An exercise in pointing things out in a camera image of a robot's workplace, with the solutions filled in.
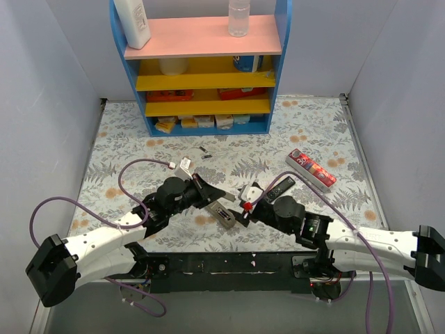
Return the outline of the white air conditioner remote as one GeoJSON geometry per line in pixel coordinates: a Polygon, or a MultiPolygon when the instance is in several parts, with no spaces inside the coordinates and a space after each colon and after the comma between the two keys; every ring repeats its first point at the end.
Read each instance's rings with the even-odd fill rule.
{"type": "Polygon", "coordinates": [[[219,201],[215,201],[205,207],[205,209],[214,217],[225,229],[231,229],[236,224],[234,215],[219,201]]]}

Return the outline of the grey remote battery cover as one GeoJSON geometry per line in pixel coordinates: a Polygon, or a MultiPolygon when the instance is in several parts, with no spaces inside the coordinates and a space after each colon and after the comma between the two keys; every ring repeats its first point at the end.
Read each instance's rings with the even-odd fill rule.
{"type": "Polygon", "coordinates": [[[225,200],[228,200],[228,201],[231,201],[231,202],[234,202],[234,201],[236,200],[236,197],[235,197],[233,194],[231,194],[231,193],[226,193],[226,194],[223,196],[223,198],[224,198],[225,200]]]}

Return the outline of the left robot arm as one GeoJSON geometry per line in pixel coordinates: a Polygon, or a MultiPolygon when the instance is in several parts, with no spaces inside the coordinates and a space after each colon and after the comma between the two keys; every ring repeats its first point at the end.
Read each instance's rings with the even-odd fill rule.
{"type": "Polygon", "coordinates": [[[189,207],[202,209],[232,194],[205,182],[198,174],[187,180],[169,177],[143,203],[110,225],[61,239],[47,237],[26,268],[43,306],[67,299],[75,289],[117,274],[141,278],[148,262],[130,250],[130,244],[164,229],[170,218],[189,207]]]}

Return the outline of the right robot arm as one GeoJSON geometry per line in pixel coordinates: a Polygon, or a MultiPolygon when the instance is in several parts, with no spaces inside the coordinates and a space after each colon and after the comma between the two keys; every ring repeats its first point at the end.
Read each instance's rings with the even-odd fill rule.
{"type": "Polygon", "coordinates": [[[444,238],[430,226],[404,232],[352,229],[339,219],[308,212],[291,196],[269,196],[256,184],[241,188],[238,197],[244,210],[235,213],[238,222],[260,221],[317,252],[302,266],[311,276],[377,271],[444,291],[444,238]]]}

